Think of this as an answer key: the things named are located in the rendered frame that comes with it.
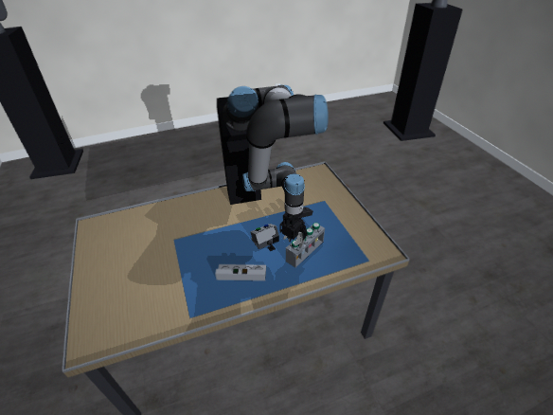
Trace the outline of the blue work mat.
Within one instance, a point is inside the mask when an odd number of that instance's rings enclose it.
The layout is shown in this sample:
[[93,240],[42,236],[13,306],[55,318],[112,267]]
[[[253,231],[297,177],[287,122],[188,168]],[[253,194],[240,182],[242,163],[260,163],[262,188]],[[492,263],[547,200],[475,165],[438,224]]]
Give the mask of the blue work mat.
[[[189,318],[207,314],[252,298],[314,280],[369,262],[364,252],[325,201],[307,205],[312,216],[301,218],[306,229],[313,223],[325,228],[321,243],[301,264],[286,262],[292,243],[280,233],[285,211],[174,240]],[[279,241],[258,249],[251,232],[275,225]],[[266,265],[265,280],[217,280],[219,264]]]

